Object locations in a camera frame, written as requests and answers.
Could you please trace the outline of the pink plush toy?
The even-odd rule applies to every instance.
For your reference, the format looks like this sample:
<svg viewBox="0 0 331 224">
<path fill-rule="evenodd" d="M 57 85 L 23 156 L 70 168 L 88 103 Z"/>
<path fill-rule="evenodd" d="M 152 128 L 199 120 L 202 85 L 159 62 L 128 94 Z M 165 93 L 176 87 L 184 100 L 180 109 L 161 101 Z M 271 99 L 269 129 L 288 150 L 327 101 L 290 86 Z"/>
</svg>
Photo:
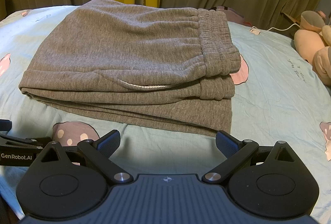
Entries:
<svg viewBox="0 0 331 224">
<path fill-rule="evenodd" d="M 313 71 L 326 86 L 330 86 L 330 26 L 321 11 L 301 13 L 300 28 L 294 35 L 295 49 L 312 65 Z"/>
</svg>

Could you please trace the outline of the grey sweatpants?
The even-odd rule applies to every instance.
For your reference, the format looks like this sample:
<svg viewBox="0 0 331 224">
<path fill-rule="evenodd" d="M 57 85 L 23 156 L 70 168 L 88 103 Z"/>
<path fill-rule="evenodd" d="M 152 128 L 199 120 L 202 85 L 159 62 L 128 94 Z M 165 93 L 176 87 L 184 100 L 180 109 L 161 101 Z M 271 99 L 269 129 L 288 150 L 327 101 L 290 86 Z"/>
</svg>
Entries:
<svg viewBox="0 0 331 224">
<path fill-rule="evenodd" d="M 213 136 L 231 130 L 240 66 L 221 11 L 91 0 L 44 39 L 18 87 L 73 114 Z"/>
</svg>

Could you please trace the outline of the dark bedside object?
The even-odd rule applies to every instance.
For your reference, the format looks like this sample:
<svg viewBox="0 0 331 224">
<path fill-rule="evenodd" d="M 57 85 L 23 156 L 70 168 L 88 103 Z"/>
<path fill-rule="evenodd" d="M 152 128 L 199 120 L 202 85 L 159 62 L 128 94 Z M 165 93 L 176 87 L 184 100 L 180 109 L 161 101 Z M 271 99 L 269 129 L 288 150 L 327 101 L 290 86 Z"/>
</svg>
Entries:
<svg viewBox="0 0 331 224">
<path fill-rule="evenodd" d="M 240 25 L 252 27 L 252 24 L 246 21 L 243 15 L 239 14 L 237 11 L 235 11 L 232 8 L 225 6 L 217 6 L 217 7 L 212 7 L 211 10 L 224 12 L 227 17 L 227 21 L 229 22 L 234 22 Z"/>
</svg>

